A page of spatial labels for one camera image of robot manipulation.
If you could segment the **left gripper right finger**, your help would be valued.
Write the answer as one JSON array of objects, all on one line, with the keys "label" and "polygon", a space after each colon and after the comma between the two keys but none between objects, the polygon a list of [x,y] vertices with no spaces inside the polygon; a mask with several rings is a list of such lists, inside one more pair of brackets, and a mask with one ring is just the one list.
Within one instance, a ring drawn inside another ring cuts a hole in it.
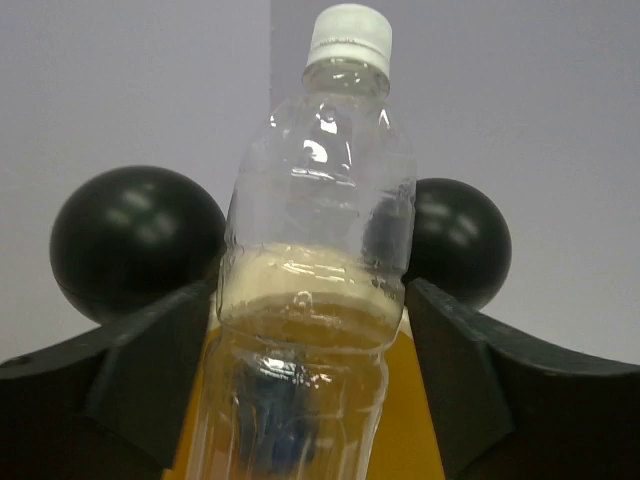
[{"label": "left gripper right finger", "polygon": [[417,279],[406,294],[449,479],[635,479],[639,369],[559,347]]}]

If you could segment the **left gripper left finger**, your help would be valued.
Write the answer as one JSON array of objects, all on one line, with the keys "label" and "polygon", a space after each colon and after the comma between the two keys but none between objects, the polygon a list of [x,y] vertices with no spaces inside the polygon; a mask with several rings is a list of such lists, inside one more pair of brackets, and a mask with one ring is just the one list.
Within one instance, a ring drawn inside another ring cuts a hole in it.
[{"label": "left gripper left finger", "polygon": [[197,282],[3,362],[2,478],[161,478],[178,447],[212,293]]}]

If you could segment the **clear bottle white cap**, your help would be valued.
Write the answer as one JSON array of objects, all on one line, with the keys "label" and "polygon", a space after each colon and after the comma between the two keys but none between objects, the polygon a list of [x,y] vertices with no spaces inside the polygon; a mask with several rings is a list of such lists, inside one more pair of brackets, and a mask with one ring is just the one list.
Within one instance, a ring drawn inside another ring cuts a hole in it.
[{"label": "clear bottle white cap", "polygon": [[250,142],[227,214],[218,326],[185,475],[362,479],[404,309],[417,161],[392,113],[392,28],[314,24],[304,91]]}]

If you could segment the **cream panda-ear waste bin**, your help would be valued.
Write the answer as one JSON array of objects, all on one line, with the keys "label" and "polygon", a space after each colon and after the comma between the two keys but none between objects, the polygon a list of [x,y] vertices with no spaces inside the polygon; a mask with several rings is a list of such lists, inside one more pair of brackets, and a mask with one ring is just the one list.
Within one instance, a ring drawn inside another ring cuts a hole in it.
[{"label": "cream panda-ear waste bin", "polygon": [[[104,172],[64,203],[50,238],[54,277],[83,315],[107,323],[161,297],[217,275],[223,214],[197,183],[164,168],[129,166]],[[408,278],[432,281],[478,309],[501,289],[511,264],[511,237],[495,204],[463,182],[418,183],[414,251]],[[386,351],[385,405],[367,470],[371,479],[444,479],[432,411],[436,397],[423,374],[453,375],[461,335],[441,317],[405,317]],[[245,449],[267,477],[294,478],[308,457],[323,477],[328,454],[312,415],[333,403],[335,391],[314,394],[312,381],[271,380],[244,373],[239,412],[251,430]]]}]

